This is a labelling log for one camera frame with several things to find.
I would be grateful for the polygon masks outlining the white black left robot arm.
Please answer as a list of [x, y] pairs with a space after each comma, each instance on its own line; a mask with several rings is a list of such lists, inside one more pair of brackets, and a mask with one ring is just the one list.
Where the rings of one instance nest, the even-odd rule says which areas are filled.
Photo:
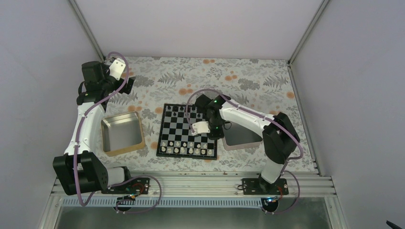
[[129, 94], [133, 80], [121, 77], [128, 65], [121, 58], [110, 63], [98, 61], [82, 64], [84, 81], [78, 87], [77, 122], [75, 130], [62, 156], [53, 160], [53, 168], [67, 195], [105, 190], [114, 184], [120, 193], [133, 187], [126, 167], [106, 168], [94, 154], [109, 95], [114, 91]]

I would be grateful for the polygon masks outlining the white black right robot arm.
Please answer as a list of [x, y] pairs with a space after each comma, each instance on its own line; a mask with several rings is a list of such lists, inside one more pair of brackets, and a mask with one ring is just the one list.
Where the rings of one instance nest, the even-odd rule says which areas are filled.
[[192, 135], [207, 134], [211, 140], [224, 137], [226, 122], [238, 124], [262, 138], [268, 161], [259, 175], [259, 189], [271, 194], [277, 188], [277, 181], [284, 172], [290, 156], [296, 148], [303, 154], [300, 138], [289, 117], [284, 113], [271, 116], [239, 105], [223, 94], [211, 99], [202, 94], [195, 101], [195, 107], [205, 114], [205, 121], [190, 125]]

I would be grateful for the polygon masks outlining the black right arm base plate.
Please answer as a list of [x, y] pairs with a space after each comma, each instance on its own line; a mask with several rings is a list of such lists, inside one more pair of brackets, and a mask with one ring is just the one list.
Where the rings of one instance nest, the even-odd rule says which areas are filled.
[[241, 184], [237, 186], [238, 190], [243, 191], [244, 195], [288, 195], [287, 180], [279, 178], [275, 183], [269, 184], [259, 178], [243, 178]]

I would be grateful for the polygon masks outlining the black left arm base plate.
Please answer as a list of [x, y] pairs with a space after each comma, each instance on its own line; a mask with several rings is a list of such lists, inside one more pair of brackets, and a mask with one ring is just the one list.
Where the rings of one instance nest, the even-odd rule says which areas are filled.
[[148, 194], [150, 178], [141, 177], [134, 179], [124, 185], [111, 187], [101, 191], [102, 194], [117, 194], [117, 195], [140, 195]]

